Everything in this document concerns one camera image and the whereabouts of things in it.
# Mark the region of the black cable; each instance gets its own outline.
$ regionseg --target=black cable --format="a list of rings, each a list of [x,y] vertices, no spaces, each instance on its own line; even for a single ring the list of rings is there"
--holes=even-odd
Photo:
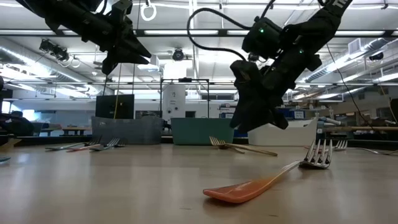
[[[329,51],[329,54],[330,54],[330,57],[331,57],[333,63],[336,64],[335,59],[333,58],[333,55],[332,55],[332,53],[330,52],[329,45],[326,44],[326,47],[328,48],[328,51]],[[349,93],[349,95],[350,95],[350,97],[351,97],[351,99],[352,99],[352,101],[353,101],[353,103],[354,103],[356,109],[358,110],[358,113],[359,113],[359,115],[361,116],[362,120],[365,122],[366,125],[368,125],[369,127],[371,127],[372,131],[374,131],[375,133],[378,133],[378,132],[373,128],[373,126],[363,117],[363,115],[362,115],[362,113],[361,113],[361,110],[359,109],[358,105],[356,104],[356,102],[355,102],[355,100],[354,100],[353,94],[350,92],[350,90],[349,90],[349,88],[348,88],[346,82],[344,81],[343,74],[341,74],[340,69],[339,69],[338,67],[336,67],[336,69],[337,69],[337,72],[340,74],[341,81],[343,82],[344,86],[346,87],[346,89],[347,89],[347,91],[348,91],[348,93]]]
[[[105,95],[106,82],[108,82],[108,76],[105,77],[105,84],[104,84],[104,90],[102,91],[102,96]]]
[[[104,6],[102,7],[101,12],[99,12],[99,13],[104,14],[107,4],[108,4],[108,0],[104,0]]]
[[[264,18],[264,16],[266,16],[268,9],[274,4],[275,0],[271,0],[268,4],[267,7],[264,9],[264,11],[261,14],[261,18]]]
[[[242,24],[236,22],[236,21],[233,20],[232,18],[230,18],[230,17],[228,17],[228,16],[226,16],[226,15],[224,15],[224,14],[222,14],[222,13],[220,13],[220,12],[214,10],[214,9],[201,8],[201,9],[196,10],[196,11],[188,18],[188,22],[187,22],[187,33],[188,33],[188,38],[191,40],[191,42],[192,42],[196,47],[198,47],[198,48],[200,48],[200,49],[203,49],[203,50],[216,50],[216,51],[230,52],[230,53],[232,53],[232,54],[236,54],[236,55],[239,56],[242,60],[246,61],[246,59],[243,57],[243,55],[241,55],[239,52],[237,52],[237,51],[235,51],[235,50],[226,49],[226,48],[219,48],[219,47],[205,47],[205,46],[202,46],[202,45],[200,45],[200,44],[198,44],[198,43],[196,43],[196,42],[194,41],[194,39],[193,39],[192,36],[191,36],[191,32],[190,32],[191,20],[192,20],[193,17],[195,17],[199,12],[203,12],[203,11],[212,12],[212,13],[218,15],[218,16],[221,16],[222,18],[226,19],[227,21],[230,21],[232,24],[234,24],[234,25],[236,25],[236,26],[238,26],[238,27],[240,27],[240,28],[242,28],[242,29],[250,30],[250,28],[251,28],[251,27],[247,27],[247,26],[244,26],[244,25],[242,25]]]

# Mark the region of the fluorescent light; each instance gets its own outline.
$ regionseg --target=fluorescent light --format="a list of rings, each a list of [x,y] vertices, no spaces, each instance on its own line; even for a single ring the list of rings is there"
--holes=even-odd
[[[379,82],[385,82],[385,81],[389,81],[389,80],[393,80],[398,78],[398,73],[393,73],[390,75],[384,75],[383,77],[380,78],[375,78],[374,80],[372,80],[373,83],[379,83]]]
[[[228,30],[227,35],[246,35],[249,33],[248,30]]]
[[[350,76],[344,78],[343,80],[344,80],[344,82],[348,82],[348,81],[354,80],[354,79],[356,79],[358,77],[360,77],[360,75],[355,74],[355,75],[350,75]]]
[[[77,33],[75,33],[75,32],[72,31],[72,30],[63,30],[62,32],[63,32],[63,34],[65,34],[65,35],[77,35]]]
[[[363,90],[364,88],[365,88],[365,87],[355,88],[355,89],[353,89],[353,90],[349,90],[349,91],[345,92],[344,94],[355,93],[355,92],[357,92],[357,91],[359,91],[359,90]]]
[[[6,6],[6,7],[23,7],[20,4],[11,4],[11,3],[0,3],[0,6]]]
[[[381,9],[384,6],[361,6],[361,7],[349,7],[351,10],[369,10],[369,9]]]
[[[338,30],[336,31],[336,36],[339,35],[366,35],[366,36],[374,36],[374,35],[383,35],[385,31],[382,30]]]
[[[188,35],[186,30],[144,30],[145,35]],[[216,35],[218,30],[190,30],[192,35]]]
[[[320,100],[321,103],[342,103],[343,100]]]
[[[332,98],[339,95],[339,93],[329,93],[329,94],[324,94],[324,95],[320,95],[317,97],[317,99],[327,99],[327,98]]]
[[[52,30],[0,30],[0,35],[55,35]]]
[[[139,70],[144,70],[148,72],[158,72],[159,71],[159,66],[153,65],[153,64],[147,64],[147,65],[137,65]]]
[[[7,85],[13,86],[13,87],[17,87],[17,88],[21,88],[21,89],[24,89],[24,90],[35,91],[34,88],[32,88],[32,87],[30,87],[30,86],[27,86],[27,85],[24,85],[24,84],[18,84],[18,85],[7,84]]]
[[[67,96],[72,96],[72,97],[87,97],[84,93],[80,93],[75,90],[69,90],[66,88],[57,88],[57,92],[67,95]]]

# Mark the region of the table surface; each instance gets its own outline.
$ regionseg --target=table surface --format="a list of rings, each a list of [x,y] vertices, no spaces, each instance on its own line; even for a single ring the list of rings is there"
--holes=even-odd
[[[210,146],[128,146],[99,153],[17,147],[0,166],[0,220],[15,223],[396,223],[398,156],[335,152],[328,170],[290,171],[252,201],[202,190],[269,177],[306,150],[269,157]]]

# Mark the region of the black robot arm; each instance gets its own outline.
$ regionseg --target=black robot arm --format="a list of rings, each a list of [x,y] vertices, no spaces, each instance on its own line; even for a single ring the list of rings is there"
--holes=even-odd
[[[100,51],[108,51],[102,72],[109,75],[118,63],[148,64],[151,57],[132,31],[130,14],[132,2],[120,0],[107,15],[92,13],[101,0],[17,0],[21,5],[43,17],[57,34],[60,25],[81,35],[84,42],[92,41]]]
[[[307,22],[281,29],[268,18],[256,18],[243,41],[243,50],[273,58],[270,67],[258,70],[253,62],[235,61],[232,69],[239,101],[231,127],[242,132],[271,123],[285,129],[288,122],[278,113],[284,93],[295,88],[295,80],[307,68],[321,64],[316,53],[334,37],[341,17],[352,0],[331,0]]]

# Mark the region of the wooden fork handle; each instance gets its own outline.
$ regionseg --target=wooden fork handle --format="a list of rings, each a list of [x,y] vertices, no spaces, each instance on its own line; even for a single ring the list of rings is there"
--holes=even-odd
[[[244,151],[242,151],[242,150],[240,150],[240,149],[236,149],[235,147],[228,147],[228,149],[229,149],[230,151],[233,151],[233,152],[237,152],[237,153],[240,153],[240,154],[245,154]]]
[[[249,146],[242,146],[242,145],[230,144],[230,143],[226,143],[225,145],[226,146],[240,148],[240,149],[245,149],[247,151],[258,152],[258,153],[261,153],[261,154],[267,154],[267,155],[270,155],[270,156],[278,156],[278,153],[274,153],[274,152],[270,152],[270,151],[262,150],[262,149],[253,149],[253,148],[251,148]]]

